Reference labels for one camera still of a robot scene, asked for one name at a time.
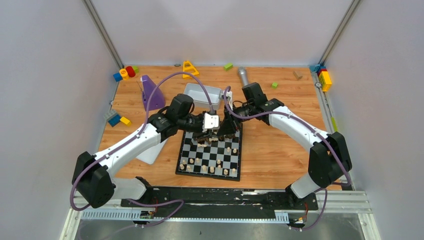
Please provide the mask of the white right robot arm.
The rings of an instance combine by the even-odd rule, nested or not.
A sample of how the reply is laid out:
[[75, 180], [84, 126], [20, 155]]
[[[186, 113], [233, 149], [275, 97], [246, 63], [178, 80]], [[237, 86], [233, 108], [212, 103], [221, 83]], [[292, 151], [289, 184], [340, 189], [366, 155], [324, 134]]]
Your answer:
[[342, 185], [337, 180], [344, 176], [344, 186], [350, 186], [349, 174], [352, 161], [345, 137], [335, 131], [328, 133], [294, 114], [283, 102], [276, 98], [268, 99], [257, 82], [242, 87], [246, 101], [235, 107], [228, 100], [231, 92], [227, 86], [223, 93], [225, 120], [232, 127], [251, 119], [257, 119], [287, 134], [308, 153], [308, 169], [302, 177], [286, 187], [286, 204], [298, 209], [306, 197], [330, 185]]

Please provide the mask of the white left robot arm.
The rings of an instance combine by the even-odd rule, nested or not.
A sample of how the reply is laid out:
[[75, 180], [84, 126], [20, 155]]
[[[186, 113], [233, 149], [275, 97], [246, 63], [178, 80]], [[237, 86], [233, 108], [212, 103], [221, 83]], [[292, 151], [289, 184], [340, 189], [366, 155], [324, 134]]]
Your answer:
[[153, 193], [137, 178], [116, 178], [116, 173], [128, 162], [148, 149], [159, 146], [179, 130], [186, 132], [204, 131], [205, 115], [203, 111], [192, 114], [193, 99], [186, 94], [175, 96], [171, 104], [152, 114], [136, 131], [115, 145], [90, 154], [81, 153], [76, 161], [70, 204], [79, 210], [74, 203], [75, 193], [79, 192], [92, 208], [99, 208], [112, 199], [132, 199], [140, 206], [149, 206], [153, 201]]

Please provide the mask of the black white chessboard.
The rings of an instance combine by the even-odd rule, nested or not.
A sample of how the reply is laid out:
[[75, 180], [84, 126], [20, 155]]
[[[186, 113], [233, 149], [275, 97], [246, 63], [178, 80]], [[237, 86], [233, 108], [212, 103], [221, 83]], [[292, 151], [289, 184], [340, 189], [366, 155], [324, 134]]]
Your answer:
[[243, 129], [229, 138], [198, 143], [191, 132], [184, 131], [175, 173], [177, 175], [208, 177], [240, 181]]

